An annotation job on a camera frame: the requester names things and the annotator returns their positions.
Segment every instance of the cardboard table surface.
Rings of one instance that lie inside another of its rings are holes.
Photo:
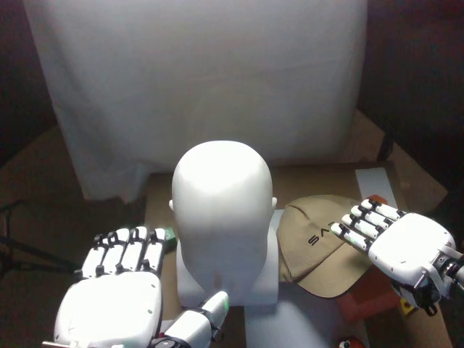
[[[407,210],[398,177],[390,162],[347,163],[278,167],[271,169],[277,209],[294,199],[317,194],[335,194],[361,200],[356,169],[384,167],[398,208]],[[174,227],[174,214],[168,206],[171,199],[171,174],[153,175],[147,187],[145,223],[150,228]],[[162,269],[163,319],[173,319],[181,312],[177,296],[175,252],[165,255]],[[375,315],[366,320],[371,347],[451,347],[450,338],[439,312],[430,318],[423,310],[404,318],[398,310]],[[221,347],[245,347],[243,307],[232,307],[223,325],[226,334]]]

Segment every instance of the tan baseball cap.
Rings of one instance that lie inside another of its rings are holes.
[[[278,227],[279,280],[319,297],[342,295],[372,265],[369,257],[332,233],[359,202],[340,196],[299,198],[286,205]]]

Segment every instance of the green object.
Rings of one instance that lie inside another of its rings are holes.
[[[172,227],[165,227],[165,231],[166,231],[165,252],[171,252],[177,246],[177,238],[175,237],[174,230]]]

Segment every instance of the white cloth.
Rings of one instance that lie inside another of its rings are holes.
[[[271,165],[343,144],[365,0],[24,0],[88,198],[135,199],[194,145],[235,140]]]

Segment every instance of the cap brim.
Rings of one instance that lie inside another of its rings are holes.
[[[343,244],[297,283],[311,294],[331,299],[348,291],[371,265],[367,255]]]

